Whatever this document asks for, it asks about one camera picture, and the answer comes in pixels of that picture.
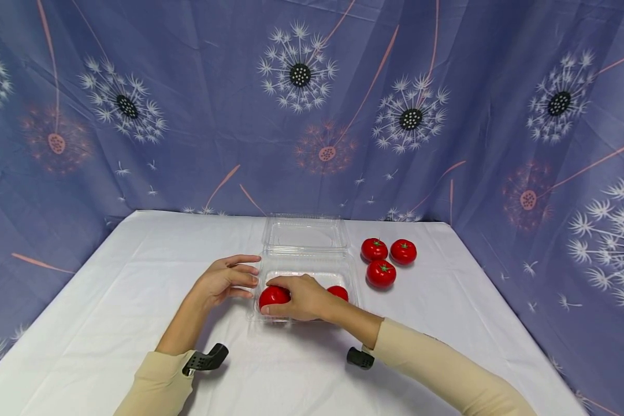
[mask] left hand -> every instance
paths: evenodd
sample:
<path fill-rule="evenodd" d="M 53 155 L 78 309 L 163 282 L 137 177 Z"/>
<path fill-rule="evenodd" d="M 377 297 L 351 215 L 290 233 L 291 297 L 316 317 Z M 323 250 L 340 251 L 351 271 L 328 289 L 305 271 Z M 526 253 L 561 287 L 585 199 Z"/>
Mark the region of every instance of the left hand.
<path fill-rule="evenodd" d="M 259 282 L 256 278 L 259 270 L 242 263 L 260 261 L 259 255 L 247 254 L 237 254 L 216 260 L 196 281 L 193 292 L 201 297 L 202 304 L 207 309 L 220 305 L 228 297 L 251 299 L 251 292 L 236 286 L 256 287 Z"/>

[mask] container lid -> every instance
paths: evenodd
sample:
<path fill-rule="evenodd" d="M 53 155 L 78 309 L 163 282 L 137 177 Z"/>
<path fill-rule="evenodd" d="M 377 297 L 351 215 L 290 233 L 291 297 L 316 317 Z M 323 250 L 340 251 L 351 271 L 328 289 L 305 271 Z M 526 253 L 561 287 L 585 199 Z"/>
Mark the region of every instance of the container lid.
<path fill-rule="evenodd" d="M 263 231 L 264 249 L 271 252 L 346 252 L 347 229 L 339 216 L 271 214 Z"/>

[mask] fabric backdrop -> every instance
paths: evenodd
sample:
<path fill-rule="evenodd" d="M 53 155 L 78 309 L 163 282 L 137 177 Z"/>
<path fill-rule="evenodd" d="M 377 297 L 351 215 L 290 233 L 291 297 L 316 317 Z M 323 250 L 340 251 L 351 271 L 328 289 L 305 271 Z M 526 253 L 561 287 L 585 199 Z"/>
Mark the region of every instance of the fabric backdrop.
<path fill-rule="evenodd" d="M 448 222 L 624 416 L 624 0 L 0 0 L 0 359 L 137 209 Z"/>

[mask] beige sleeve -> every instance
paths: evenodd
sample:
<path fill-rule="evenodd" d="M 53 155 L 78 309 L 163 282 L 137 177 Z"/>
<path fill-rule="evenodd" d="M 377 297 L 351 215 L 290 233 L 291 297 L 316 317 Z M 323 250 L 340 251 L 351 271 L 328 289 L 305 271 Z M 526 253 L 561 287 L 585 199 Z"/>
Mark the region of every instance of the beige sleeve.
<path fill-rule="evenodd" d="M 433 337 L 386 319 L 363 350 L 439 395 L 464 416 L 536 416 L 506 380 Z"/>
<path fill-rule="evenodd" d="M 193 354 L 148 353 L 114 416 L 177 416 L 191 393 L 193 377 L 182 369 Z"/>

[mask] red tomato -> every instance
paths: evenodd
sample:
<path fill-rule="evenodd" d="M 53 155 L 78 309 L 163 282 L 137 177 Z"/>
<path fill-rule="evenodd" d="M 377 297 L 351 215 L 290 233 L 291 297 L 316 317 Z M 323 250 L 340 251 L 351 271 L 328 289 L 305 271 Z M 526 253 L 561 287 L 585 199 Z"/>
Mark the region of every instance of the red tomato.
<path fill-rule="evenodd" d="M 259 309 L 273 303 L 287 303 L 290 300 L 289 290 L 280 288 L 280 286 L 268 286 L 261 292 L 259 297 Z"/>
<path fill-rule="evenodd" d="M 330 288 L 326 289 L 330 293 L 336 295 L 338 298 L 342 298 L 347 302 L 350 301 L 350 294 L 347 293 L 347 290 L 342 286 L 330 286 Z"/>
<path fill-rule="evenodd" d="M 395 281 L 395 276 L 395 267 L 386 260 L 374 261 L 367 267 L 367 280 L 375 288 L 388 288 Z"/>
<path fill-rule="evenodd" d="M 361 245 L 361 254 L 368 262 L 374 260 L 385 260 L 388 257 L 388 248 L 383 241 L 378 238 L 368 238 Z"/>
<path fill-rule="evenodd" d="M 416 246 L 408 240 L 397 240 L 391 246 L 391 257 L 396 263 L 407 266 L 416 260 Z"/>

